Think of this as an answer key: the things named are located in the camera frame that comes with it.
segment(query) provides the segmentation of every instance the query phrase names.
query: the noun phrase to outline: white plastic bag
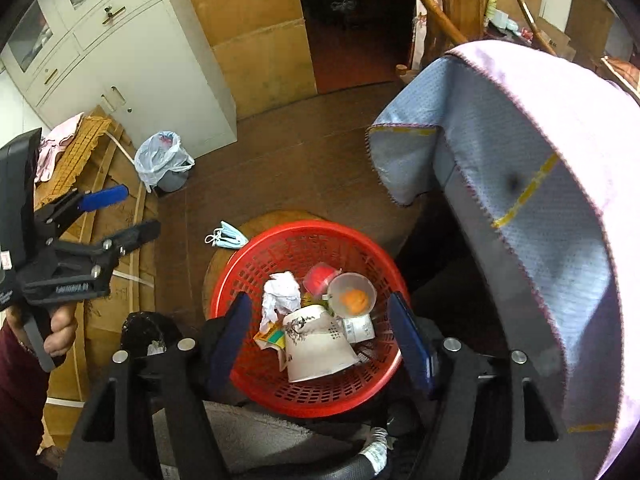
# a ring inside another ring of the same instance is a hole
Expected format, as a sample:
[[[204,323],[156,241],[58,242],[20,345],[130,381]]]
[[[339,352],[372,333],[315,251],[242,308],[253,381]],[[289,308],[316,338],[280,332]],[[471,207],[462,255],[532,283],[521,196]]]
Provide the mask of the white plastic bag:
[[[142,143],[136,152],[134,164],[146,190],[151,192],[151,187],[167,171],[181,173],[190,170],[195,165],[195,160],[180,144],[178,134],[158,132]]]

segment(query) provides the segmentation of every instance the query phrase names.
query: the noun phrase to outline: metal bolt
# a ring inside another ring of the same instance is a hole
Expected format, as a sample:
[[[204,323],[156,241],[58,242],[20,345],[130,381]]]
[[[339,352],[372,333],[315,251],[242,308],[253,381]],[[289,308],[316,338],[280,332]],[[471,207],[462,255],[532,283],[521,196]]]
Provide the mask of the metal bolt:
[[[442,342],[442,346],[444,346],[444,348],[449,350],[449,352],[457,352],[462,348],[462,343],[454,337],[447,337]]]
[[[111,358],[111,360],[113,360],[114,363],[123,363],[124,361],[126,361],[129,358],[129,353],[126,350],[118,350],[113,357]]]
[[[511,360],[519,365],[527,362],[527,355],[522,350],[514,350],[511,352]]]
[[[195,346],[195,339],[191,339],[190,337],[185,337],[184,339],[180,339],[180,341],[178,341],[178,350],[182,350],[183,352],[193,350]]]

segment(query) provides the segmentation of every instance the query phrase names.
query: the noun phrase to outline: blue disposable face mask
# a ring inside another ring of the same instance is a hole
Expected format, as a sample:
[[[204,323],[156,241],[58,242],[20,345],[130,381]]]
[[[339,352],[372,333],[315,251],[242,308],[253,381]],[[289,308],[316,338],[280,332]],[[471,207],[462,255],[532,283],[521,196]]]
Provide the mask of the blue disposable face mask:
[[[249,239],[231,224],[222,221],[220,227],[213,230],[213,234],[204,238],[204,243],[225,249],[239,249],[247,245]]]

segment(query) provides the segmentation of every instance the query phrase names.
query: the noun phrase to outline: red plastic basket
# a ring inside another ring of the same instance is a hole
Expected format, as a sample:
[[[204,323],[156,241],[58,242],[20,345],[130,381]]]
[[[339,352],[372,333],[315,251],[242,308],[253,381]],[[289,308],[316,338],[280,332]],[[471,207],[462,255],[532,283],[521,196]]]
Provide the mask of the red plastic basket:
[[[276,352],[260,350],[253,336],[262,314],[262,288],[274,272],[290,270],[299,283],[316,263],[344,272],[359,272],[371,280],[378,299],[371,317],[376,338],[354,346],[360,364],[336,374],[289,383],[278,371]],[[240,249],[225,267],[211,300],[211,317],[222,316],[238,292],[254,304],[251,327],[236,359],[231,380],[255,402],[284,415],[329,416],[346,412],[370,399],[387,383],[401,358],[386,314],[386,300],[406,285],[393,260],[365,235],[321,220],[282,224],[263,232]]]

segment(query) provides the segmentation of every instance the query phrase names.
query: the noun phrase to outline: person's arm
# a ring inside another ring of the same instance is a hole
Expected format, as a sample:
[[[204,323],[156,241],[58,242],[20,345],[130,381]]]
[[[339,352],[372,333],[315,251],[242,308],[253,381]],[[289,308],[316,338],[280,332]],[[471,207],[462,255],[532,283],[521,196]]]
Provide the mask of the person's arm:
[[[66,353],[76,337],[74,306],[60,307],[51,318],[52,334],[45,350],[52,356]],[[35,456],[42,440],[42,411],[47,400],[49,374],[31,352],[29,340],[15,309],[7,311],[0,330],[0,424],[27,456]]]

